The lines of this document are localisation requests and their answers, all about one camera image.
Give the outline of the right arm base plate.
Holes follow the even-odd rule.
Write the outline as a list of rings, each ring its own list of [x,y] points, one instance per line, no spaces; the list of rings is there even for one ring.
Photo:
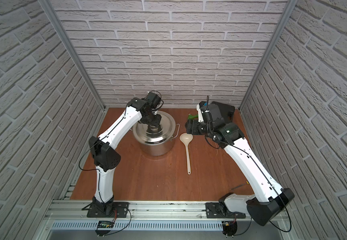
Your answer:
[[[205,213],[208,219],[245,219],[246,215],[243,213],[230,212],[227,207],[219,202],[205,203]]]

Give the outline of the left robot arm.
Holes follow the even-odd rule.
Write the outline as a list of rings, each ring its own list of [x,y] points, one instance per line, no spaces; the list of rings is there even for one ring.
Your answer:
[[[105,212],[112,209],[113,178],[115,168],[121,160],[116,148],[125,134],[137,123],[158,126],[161,115],[157,111],[163,101],[158,91],[150,91],[146,97],[133,98],[127,103],[120,117],[99,137],[91,137],[88,141],[97,173],[96,192],[93,204]]]

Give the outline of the stainless steel pot lid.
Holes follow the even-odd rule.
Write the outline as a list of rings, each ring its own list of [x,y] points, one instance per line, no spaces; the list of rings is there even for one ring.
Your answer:
[[[174,136],[176,122],[174,118],[166,112],[158,112],[161,115],[161,122],[158,127],[136,123],[132,132],[135,139],[145,145],[159,145],[167,142]]]

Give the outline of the beige plastic ladle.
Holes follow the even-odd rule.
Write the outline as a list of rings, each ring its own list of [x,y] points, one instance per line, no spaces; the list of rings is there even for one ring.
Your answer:
[[[190,165],[190,156],[189,156],[189,144],[193,140],[193,136],[191,134],[183,133],[180,136],[180,141],[185,146],[185,152],[186,152],[186,164],[187,164],[187,173],[188,175],[191,174],[191,165]]]

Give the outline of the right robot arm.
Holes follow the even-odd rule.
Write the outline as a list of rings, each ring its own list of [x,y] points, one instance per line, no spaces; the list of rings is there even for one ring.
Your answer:
[[[222,203],[231,213],[248,214],[259,225],[265,226],[294,199],[295,194],[289,188],[283,188],[264,168],[253,153],[247,139],[235,123],[224,124],[187,120],[186,132],[204,135],[217,143],[237,164],[248,180],[254,194],[230,194]]]

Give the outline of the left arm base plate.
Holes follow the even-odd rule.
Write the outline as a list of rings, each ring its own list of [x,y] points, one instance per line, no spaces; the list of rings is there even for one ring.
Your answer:
[[[112,202],[102,204],[96,201],[88,207],[88,218],[126,218],[128,213],[129,202]]]

